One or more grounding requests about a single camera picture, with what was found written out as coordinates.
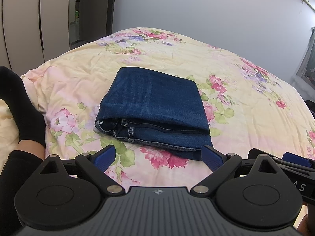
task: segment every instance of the leg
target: leg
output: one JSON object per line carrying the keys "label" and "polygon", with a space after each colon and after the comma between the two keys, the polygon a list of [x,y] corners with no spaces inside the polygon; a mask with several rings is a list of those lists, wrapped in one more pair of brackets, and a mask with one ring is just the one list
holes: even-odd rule
{"label": "leg", "polygon": [[10,153],[0,175],[0,235],[9,236],[22,227],[14,208],[15,194],[45,159],[46,125],[21,78],[6,67],[0,67],[0,98],[19,129],[19,150]]}
{"label": "leg", "polygon": [[34,154],[37,157],[45,160],[45,148],[33,140],[21,140],[18,144],[18,150]]}

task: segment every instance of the white wall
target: white wall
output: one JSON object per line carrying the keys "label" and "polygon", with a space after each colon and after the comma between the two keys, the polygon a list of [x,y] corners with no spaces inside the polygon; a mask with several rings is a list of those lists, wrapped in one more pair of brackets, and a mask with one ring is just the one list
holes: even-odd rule
{"label": "white wall", "polygon": [[7,57],[7,49],[5,47],[4,32],[2,24],[2,0],[0,0],[0,66],[10,68],[9,58]]}
{"label": "white wall", "polygon": [[290,81],[315,13],[301,0],[115,0],[113,32],[139,26],[230,50]]}

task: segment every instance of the logo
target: logo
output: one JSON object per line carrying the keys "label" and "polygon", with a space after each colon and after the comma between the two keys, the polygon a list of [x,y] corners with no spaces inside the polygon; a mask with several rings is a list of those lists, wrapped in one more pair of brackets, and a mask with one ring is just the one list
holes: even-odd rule
{"label": "logo", "polygon": [[163,193],[163,191],[161,189],[158,189],[158,190],[155,190],[154,193],[157,195],[160,195]]}

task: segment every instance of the blue denim jeans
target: blue denim jeans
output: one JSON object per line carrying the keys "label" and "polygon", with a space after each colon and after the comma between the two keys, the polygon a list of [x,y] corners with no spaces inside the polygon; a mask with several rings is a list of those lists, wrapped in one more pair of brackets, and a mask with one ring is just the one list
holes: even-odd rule
{"label": "blue denim jeans", "polygon": [[100,103],[96,128],[129,143],[168,149],[201,160],[201,148],[213,147],[196,84],[140,67],[123,67]]}

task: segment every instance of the yellow bedsheet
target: yellow bedsheet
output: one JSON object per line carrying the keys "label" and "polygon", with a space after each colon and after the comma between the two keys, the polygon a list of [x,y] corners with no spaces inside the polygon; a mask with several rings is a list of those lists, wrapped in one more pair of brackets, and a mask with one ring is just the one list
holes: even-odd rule
{"label": "yellow bedsheet", "polygon": [[[31,101],[45,116],[46,156],[72,159],[113,144],[117,156],[106,174],[126,189],[130,185],[191,188],[211,173],[202,162],[97,132],[98,105],[124,66],[195,81],[212,143],[224,154],[246,158],[255,147],[279,157],[289,151],[314,158],[314,119],[292,86],[227,50],[148,28],[120,31],[83,45],[22,77]],[[0,101],[0,169],[16,148],[17,136],[12,116]]]}

